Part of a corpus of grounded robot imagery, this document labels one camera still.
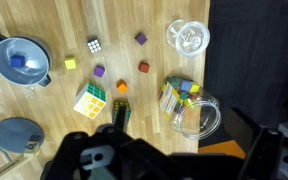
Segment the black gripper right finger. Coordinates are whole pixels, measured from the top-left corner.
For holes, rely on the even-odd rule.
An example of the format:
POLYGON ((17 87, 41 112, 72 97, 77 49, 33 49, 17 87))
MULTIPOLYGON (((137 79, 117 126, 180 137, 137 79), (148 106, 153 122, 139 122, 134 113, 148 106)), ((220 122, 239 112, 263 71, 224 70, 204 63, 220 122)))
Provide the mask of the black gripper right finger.
POLYGON ((281 131, 260 127, 234 107, 231 137, 246 154, 240 180, 288 180, 288 137, 281 131))

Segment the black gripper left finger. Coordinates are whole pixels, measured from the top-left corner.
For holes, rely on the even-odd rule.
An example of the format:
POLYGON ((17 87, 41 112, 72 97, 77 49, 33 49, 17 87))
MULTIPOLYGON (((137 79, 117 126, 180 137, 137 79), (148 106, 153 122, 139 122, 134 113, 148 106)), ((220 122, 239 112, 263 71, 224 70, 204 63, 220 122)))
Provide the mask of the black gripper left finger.
POLYGON ((102 125, 92 136, 85 132, 66 135, 41 179, 170 180, 170 170, 169 158, 144 140, 102 125))

